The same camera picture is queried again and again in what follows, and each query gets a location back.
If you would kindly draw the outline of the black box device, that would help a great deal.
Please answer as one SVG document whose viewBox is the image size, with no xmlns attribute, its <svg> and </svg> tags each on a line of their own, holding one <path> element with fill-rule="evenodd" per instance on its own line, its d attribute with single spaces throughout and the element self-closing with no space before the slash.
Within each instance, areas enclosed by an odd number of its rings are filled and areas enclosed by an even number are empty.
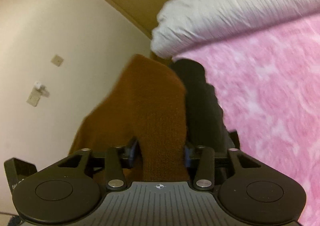
<svg viewBox="0 0 320 226">
<path fill-rule="evenodd" d="M 13 193 L 18 183 L 37 172 L 34 164 L 18 158 L 6 160 L 4 162 L 4 170 L 11 193 Z"/>
</svg>

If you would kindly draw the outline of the lilac rolled quilt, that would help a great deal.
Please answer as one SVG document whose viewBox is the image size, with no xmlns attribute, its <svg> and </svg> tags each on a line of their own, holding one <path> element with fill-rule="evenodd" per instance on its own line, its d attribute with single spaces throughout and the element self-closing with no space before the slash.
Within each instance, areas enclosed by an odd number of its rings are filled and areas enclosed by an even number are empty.
<svg viewBox="0 0 320 226">
<path fill-rule="evenodd" d="M 151 50 L 161 58 L 170 58 L 197 44 L 318 12 L 319 0 L 170 0 L 157 15 Z"/>
</svg>

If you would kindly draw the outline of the black garment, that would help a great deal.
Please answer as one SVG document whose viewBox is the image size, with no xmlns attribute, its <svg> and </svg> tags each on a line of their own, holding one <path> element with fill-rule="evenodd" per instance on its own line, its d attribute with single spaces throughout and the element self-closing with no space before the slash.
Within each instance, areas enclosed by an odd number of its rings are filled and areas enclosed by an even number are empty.
<svg viewBox="0 0 320 226">
<path fill-rule="evenodd" d="M 171 65 L 186 88 L 185 108 L 187 141 L 195 146 L 206 146 L 216 153 L 226 153 L 234 143 L 223 123 L 215 89 L 208 84 L 204 67 L 195 61 L 182 59 Z"/>
</svg>

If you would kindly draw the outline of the brown knitted garment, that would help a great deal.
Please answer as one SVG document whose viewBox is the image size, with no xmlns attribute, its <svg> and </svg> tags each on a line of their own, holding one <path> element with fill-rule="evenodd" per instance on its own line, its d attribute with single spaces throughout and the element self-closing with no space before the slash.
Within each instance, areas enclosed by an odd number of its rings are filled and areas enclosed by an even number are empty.
<svg viewBox="0 0 320 226">
<path fill-rule="evenodd" d="M 84 118 L 70 152 L 103 153 L 136 139 L 142 156 L 124 170 L 128 182 L 187 181 L 185 93 L 169 67 L 135 55 L 110 95 Z"/>
</svg>

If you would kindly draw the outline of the wall socket with plug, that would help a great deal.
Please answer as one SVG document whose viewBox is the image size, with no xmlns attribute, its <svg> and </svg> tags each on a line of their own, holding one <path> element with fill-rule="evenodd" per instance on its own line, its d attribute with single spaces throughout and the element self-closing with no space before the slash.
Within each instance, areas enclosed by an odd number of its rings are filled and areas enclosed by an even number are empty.
<svg viewBox="0 0 320 226">
<path fill-rule="evenodd" d="M 30 95 L 27 98 L 27 104 L 36 107 L 41 97 L 49 97 L 50 93 L 45 85 L 41 82 L 35 82 Z"/>
</svg>

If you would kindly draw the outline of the pink floral blanket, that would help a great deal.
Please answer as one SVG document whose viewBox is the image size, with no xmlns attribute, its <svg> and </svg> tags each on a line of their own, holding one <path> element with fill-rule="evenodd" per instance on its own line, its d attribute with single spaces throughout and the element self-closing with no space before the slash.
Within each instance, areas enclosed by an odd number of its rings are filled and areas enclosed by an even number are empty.
<svg viewBox="0 0 320 226">
<path fill-rule="evenodd" d="M 199 62 L 243 152 L 306 191 L 302 225 L 319 225 L 319 15 L 197 46 Z"/>
</svg>

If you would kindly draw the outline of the wall switch plate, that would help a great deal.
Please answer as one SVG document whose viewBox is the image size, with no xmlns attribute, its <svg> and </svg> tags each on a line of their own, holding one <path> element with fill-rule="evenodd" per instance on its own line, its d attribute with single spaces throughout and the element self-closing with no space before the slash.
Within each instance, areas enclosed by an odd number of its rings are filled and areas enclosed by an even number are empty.
<svg viewBox="0 0 320 226">
<path fill-rule="evenodd" d="M 63 61 L 64 59 L 56 54 L 50 62 L 53 63 L 55 66 L 60 67 Z"/>
</svg>

